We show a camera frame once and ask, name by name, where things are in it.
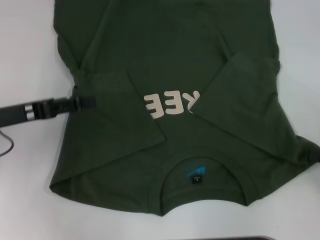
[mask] white table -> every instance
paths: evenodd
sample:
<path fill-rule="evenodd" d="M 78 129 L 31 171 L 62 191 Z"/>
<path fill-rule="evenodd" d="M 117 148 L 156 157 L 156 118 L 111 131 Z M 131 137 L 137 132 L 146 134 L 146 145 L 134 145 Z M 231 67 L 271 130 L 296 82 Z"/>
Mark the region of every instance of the white table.
<path fill-rule="evenodd" d="M 70 95 L 57 51 L 54 0 L 0 1 L 0 107 Z M 280 102 L 296 133 L 320 145 L 320 2 L 273 0 Z M 0 240 L 178 240 L 269 236 L 320 239 L 320 164 L 244 207 L 206 200 L 165 217 L 84 205 L 51 193 L 66 115 L 3 128 L 16 146 L 0 158 Z M 0 138 L 0 152 L 9 143 Z"/>

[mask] black wire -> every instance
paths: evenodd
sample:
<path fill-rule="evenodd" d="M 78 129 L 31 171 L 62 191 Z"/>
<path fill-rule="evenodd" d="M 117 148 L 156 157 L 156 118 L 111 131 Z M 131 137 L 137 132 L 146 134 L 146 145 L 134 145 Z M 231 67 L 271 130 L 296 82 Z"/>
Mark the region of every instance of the black wire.
<path fill-rule="evenodd" d="M 7 139 L 11 143 L 11 147 L 7 151 L 5 151 L 4 153 L 0 153 L 0 158 L 1 158 L 4 155 L 6 155 L 6 154 L 11 152 L 11 150 L 15 146 L 15 142 L 9 136 L 5 135 L 1 130 L 0 130 L 0 135 L 3 136 L 5 139 Z"/>

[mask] white letter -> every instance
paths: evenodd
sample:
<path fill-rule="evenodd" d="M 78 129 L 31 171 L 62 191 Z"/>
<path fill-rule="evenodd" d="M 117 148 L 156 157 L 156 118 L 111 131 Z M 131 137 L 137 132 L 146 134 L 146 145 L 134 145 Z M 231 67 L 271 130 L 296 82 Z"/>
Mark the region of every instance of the white letter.
<path fill-rule="evenodd" d="M 198 100 L 198 98 L 200 97 L 200 93 L 199 93 L 198 91 L 194 91 L 194 92 L 193 92 L 193 96 L 194 96 L 194 98 L 193 98 L 192 96 L 190 96 L 188 93 L 182 94 L 182 97 L 183 97 L 184 99 L 186 99 L 186 100 L 189 101 L 189 103 L 188 103 L 188 110 L 189 110 L 189 112 L 192 113 L 192 114 L 193 114 L 193 112 L 190 111 L 190 109 L 191 109 L 191 107 L 196 103 L 196 101 Z"/>
<path fill-rule="evenodd" d="M 165 91 L 164 95 L 167 97 L 173 97 L 173 99 L 166 100 L 165 104 L 175 105 L 175 108 L 167 108 L 165 112 L 167 114 L 182 114 L 184 112 L 184 106 L 182 105 L 181 96 L 179 91 Z"/>
<path fill-rule="evenodd" d="M 162 105 L 161 105 L 159 94 L 156 93 L 156 94 L 144 96 L 144 100 L 153 101 L 153 103 L 147 104 L 145 106 L 146 106 L 146 109 L 148 110 L 155 109 L 155 112 L 151 113 L 151 116 L 154 119 L 160 118 L 163 115 L 165 115 L 164 109 L 162 108 Z"/>

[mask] fabric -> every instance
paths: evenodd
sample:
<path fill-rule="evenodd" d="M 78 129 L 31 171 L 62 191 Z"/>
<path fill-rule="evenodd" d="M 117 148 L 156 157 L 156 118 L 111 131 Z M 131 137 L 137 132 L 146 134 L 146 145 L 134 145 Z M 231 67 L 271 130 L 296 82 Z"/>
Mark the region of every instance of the fabric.
<path fill-rule="evenodd" d="M 56 0 L 75 96 L 50 188 L 163 216 L 199 200 L 249 205 L 320 160 L 277 93 L 269 0 Z"/>

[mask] cable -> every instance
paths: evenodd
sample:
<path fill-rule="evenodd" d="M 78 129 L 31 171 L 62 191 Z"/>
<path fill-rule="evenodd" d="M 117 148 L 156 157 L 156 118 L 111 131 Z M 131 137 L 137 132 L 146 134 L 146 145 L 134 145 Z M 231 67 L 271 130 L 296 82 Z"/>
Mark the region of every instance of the cable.
<path fill-rule="evenodd" d="M 15 142 L 9 136 L 5 135 L 1 130 L 0 130 L 0 135 L 3 136 L 5 139 L 7 139 L 11 143 L 11 147 L 7 151 L 5 151 L 4 153 L 0 153 L 0 158 L 1 158 L 4 155 L 6 155 L 6 154 L 11 152 L 11 150 L 15 146 Z"/>

